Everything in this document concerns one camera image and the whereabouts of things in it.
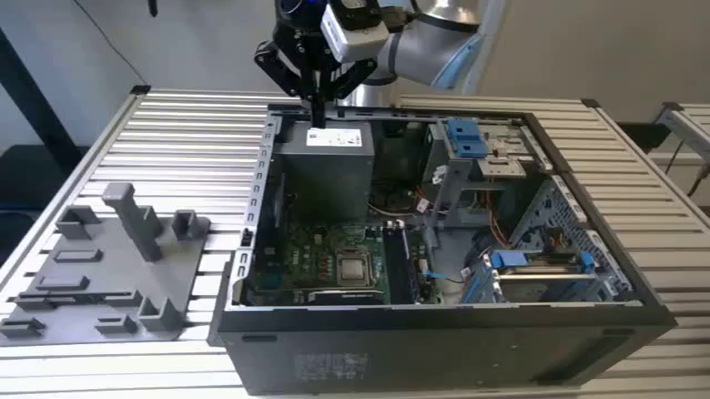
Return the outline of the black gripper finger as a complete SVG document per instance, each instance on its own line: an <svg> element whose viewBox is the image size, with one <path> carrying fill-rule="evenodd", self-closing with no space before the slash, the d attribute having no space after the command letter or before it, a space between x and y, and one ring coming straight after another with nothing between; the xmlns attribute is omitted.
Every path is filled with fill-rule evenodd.
<svg viewBox="0 0 710 399"><path fill-rule="evenodd" d="M338 77L334 72L342 64L334 59L324 59L319 64L319 128L326 127L326 104L344 99L364 82L378 67L374 58L355 61L347 71Z"/></svg>
<svg viewBox="0 0 710 399"><path fill-rule="evenodd" d="M308 103L311 124L319 128L319 95L306 50L302 39L266 41L256 47L254 61L282 91Z"/></svg>

